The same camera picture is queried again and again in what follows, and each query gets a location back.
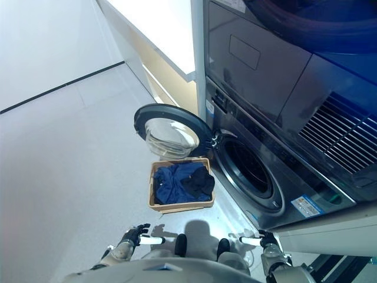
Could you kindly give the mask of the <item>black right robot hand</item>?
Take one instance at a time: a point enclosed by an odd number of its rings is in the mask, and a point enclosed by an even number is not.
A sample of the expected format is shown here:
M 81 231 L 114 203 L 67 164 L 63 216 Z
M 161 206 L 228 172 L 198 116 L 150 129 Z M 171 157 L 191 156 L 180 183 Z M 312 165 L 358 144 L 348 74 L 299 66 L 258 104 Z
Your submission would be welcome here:
M 278 245 L 278 241 L 274 237 L 273 233 L 265 230 L 258 230 L 257 236 L 241 236 L 239 241 L 247 245 L 261 246 L 264 248 L 269 244 Z

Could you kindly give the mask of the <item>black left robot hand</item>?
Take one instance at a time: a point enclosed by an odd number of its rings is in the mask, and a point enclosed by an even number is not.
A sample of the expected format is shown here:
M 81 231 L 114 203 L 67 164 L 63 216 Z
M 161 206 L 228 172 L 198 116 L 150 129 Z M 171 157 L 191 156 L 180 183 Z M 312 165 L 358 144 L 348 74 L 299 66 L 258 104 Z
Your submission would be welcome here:
M 130 242 L 133 246 L 140 245 L 161 245 L 165 243 L 165 238 L 160 236 L 148 235 L 150 223 L 131 227 L 121 238 L 120 243 Z

